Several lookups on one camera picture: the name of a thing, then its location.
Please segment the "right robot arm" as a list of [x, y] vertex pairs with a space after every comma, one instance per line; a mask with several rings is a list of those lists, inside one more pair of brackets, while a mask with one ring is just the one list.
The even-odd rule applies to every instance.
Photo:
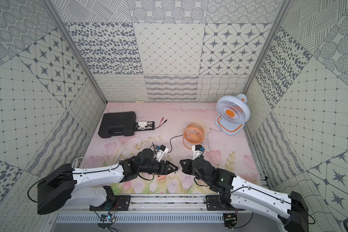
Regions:
[[295, 191], [281, 193], [260, 187], [225, 169], [215, 168], [204, 157], [180, 161], [182, 172], [194, 176], [218, 193], [218, 204], [226, 210], [244, 209], [277, 221], [288, 232], [309, 230], [308, 206]]

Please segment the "pink power strip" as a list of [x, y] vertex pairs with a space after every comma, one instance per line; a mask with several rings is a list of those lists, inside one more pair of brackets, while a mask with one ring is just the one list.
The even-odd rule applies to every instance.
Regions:
[[166, 175], [158, 175], [157, 180], [158, 181], [164, 181], [166, 179]]

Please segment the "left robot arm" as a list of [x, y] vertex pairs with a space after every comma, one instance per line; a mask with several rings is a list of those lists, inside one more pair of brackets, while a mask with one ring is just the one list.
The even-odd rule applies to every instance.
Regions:
[[142, 173], [166, 176], [178, 167], [158, 161], [148, 148], [117, 164], [81, 169], [63, 164], [37, 184], [37, 213], [47, 215], [64, 206], [89, 206], [91, 211], [113, 210], [123, 206], [115, 197], [111, 184], [136, 179]]

